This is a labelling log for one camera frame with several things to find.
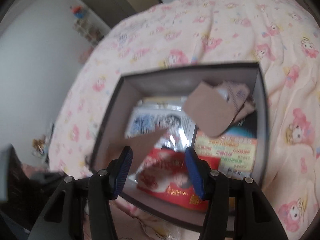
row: bed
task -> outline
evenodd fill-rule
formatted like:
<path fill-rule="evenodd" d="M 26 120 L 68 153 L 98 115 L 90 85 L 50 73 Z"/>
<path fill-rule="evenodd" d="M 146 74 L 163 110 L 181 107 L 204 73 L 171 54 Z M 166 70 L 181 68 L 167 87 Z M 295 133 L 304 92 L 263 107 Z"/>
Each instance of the bed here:
<path fill-rule="evenodd" d="M 91 175 L 88 159 L 120 75 L 259 61 L 271 130 L 263 191 L 289 239 L 299 239 L 320 199 L 319 36 L 313 16 L 295 0 L 177 0 L 125 19 L 93 51 L 67 95 L 49 149 L 50 169 L 76 179 Z M 121 198 L 114 205 L 140 223 L 147 216 Z M 158 236 L 164 228 L 175 230 L 153 223 L 142 226 L 152 239 L 149 227 Z M 198 235 L 186 230 L 180 237 Z"/>

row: magazine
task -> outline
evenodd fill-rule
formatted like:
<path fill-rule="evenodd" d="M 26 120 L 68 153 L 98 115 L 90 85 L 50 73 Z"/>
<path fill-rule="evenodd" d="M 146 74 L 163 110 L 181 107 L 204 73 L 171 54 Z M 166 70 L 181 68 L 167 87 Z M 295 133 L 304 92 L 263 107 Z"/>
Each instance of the magazine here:
<path fill-rule="evenodd" d="M 184 161 L 184 153 L 170 149 L 153 149 L 136 174 L 138 189 L 179 206 L 206 211 L 208 201 L 201 201 L 194 192 Z M 218 169 L 220 159 L 200 156 L 212 169 Z"/>
<path fill-rule="evenodd" d="M 198 131 L 194 149 L 199 156 L 220 158 L 219 171 L 229 178 L 250 176 L 257 148 L 257 113 L 253 112 L 218 138 Z"/>
<path fill-rule="evenodd" d="M 195 126 L 184 111 L 139 106 L 132 111 L 125 136 L 130 138 L 167 128 L 155 148 L 165 146 L 175 151 L 184 151 L 191 145 Z"/>

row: red snack bag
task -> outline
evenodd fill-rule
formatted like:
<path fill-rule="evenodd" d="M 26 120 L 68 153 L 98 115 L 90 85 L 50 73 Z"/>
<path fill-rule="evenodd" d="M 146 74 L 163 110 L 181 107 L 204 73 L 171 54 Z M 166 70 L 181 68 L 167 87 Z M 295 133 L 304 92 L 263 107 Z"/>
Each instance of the red snack bag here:
<path fill-rule="evenodd" d="M 218 169 L 220 158 L 199 156 L 211 169 Z M 194 192 L 184 153 L 169 149 L 153 149 L 145 158 L 137 176 L 138 189 L 179 206 L 206 211 L 208 201 L 201 201 Z"/>

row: blue gripper pad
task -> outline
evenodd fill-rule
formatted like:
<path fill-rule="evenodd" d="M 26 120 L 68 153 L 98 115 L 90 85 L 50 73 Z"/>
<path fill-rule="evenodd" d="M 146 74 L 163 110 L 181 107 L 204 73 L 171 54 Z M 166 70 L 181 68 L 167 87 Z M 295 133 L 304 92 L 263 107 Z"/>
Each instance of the blue gripper pad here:
<path fill-rule="evenodd" d="M 185 151 L 185 162 L 192 181 L 193 188 L 201 200 L 205 198 L 203 177 L 199 171 L 201 168 L 200 159 L 198 158 L 195 150 L 188 147 Z"/>
<path fill-rule="evenodd" d="M 127 179 L 129 169 L 131 167 L 133 153 L 130 147 L 124 147 L 120 157 L 117 161 L 118 174 L 116 176 L 115 187 L 113 190 L 113 197 L 117 198 L 123 190 L 125 181 Z"/>

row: screw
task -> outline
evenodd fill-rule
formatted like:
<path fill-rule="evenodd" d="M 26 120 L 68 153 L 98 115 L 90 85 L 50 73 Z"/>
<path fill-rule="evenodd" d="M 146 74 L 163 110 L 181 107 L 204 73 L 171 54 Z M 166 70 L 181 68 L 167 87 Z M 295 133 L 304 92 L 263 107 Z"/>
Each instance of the screw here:
<path fill-rule="evenodd" d="M 73 177 L 67 176 L 67 177 L 64 178 L 64 182 L 65 182 L 65 183 L 69 183 L 69 182 L 72 181 L 72 179 L 73 179 Z"/>
<path fill-rule="evenodd" d="M 98 171 L 98 174 L 99 174 L 100 176 L 104 176 L 104 175 L 107 175 L 108 172 L 107 172 L 107 170 L 100 170 L 100 171 Z"/>
<path fill-rule="evenodd" d="M 210 171 L 210 174 L 211 174 L 212 176 L 219 176 L 220 172 L 217 171 L 217 170 L 211 170 L 211 171 Z"/>
<path fill-rule="evenodd" d="M 247 182 L 247 183 L 252 183 L 253 182 L 253 179 L 252 178 L 250 178 L 250 177 L 245 177 L 245 182 Z"/>

